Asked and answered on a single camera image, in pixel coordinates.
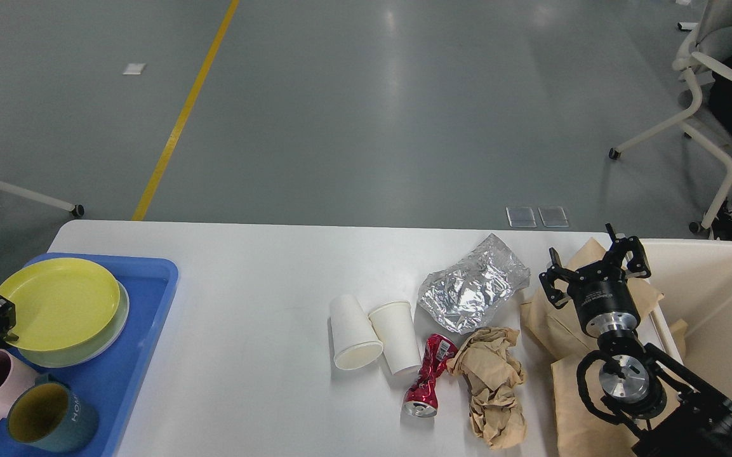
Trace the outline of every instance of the blue tray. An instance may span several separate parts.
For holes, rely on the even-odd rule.
[[[179,272],[174,263],[164,258],[111,255],[49,253],[39,255],[27,264],[56,257],[86,258],[109,270],[123,284],[130,298],[126,326],[103,354],[74,367],[35,367],[25,361],[17,350],[11,349],[11,352],[38,373],[52,373],[98,410],[98,433],[90,444],[80,451],[65,455],[113,455],[123,437],[145,370],[163,330]],[[58,454],[15,442],[8,436],[6,420],[3,420],[0,422],[0,457],[11,455],[30,457]]]

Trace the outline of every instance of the silver foil packaging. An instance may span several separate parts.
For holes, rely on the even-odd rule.
[[[490,234],[454,266],[433,272],[419,286],[417,305],[451,332],[487,325],[500,304],[529,286],[529,269]]]

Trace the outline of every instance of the teal mug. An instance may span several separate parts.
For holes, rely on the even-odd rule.
[[[98,411],[55,381],[29,388],[8,416],[12,439],[50,452],[77,451],[97,430]]]

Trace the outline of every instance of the yellow plate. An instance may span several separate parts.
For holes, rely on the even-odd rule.
[[[89,340],[109,324],[120,303],[113,275],[83,258],[50,258],[15,272],[0,286],[15,304],[18,341],[26,350],[60,350]]]

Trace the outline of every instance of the plate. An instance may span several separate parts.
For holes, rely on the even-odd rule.
[[[15,303],[18,341],[33,351],[61,350],[97,335],[114,317],[120,286],[97,263],[83,258],[52,258],[15,272],[0,286]]]
[[[120,304],[118,305],[117,312],[114,313],[114,317],[109,324],[95,335],[94,338],[67,349],[41,352],[20,349],[18,352],[21,352],[24,359],[28,359],[33,364],[45,368],[72,367],[73,365],[83,364],[83,362],[90,361],[101,355],[104,350],[107,350],[117,340],[128,320],[128,309],[130,309],[128,292],[119,282],[118,285],[120,286]]]

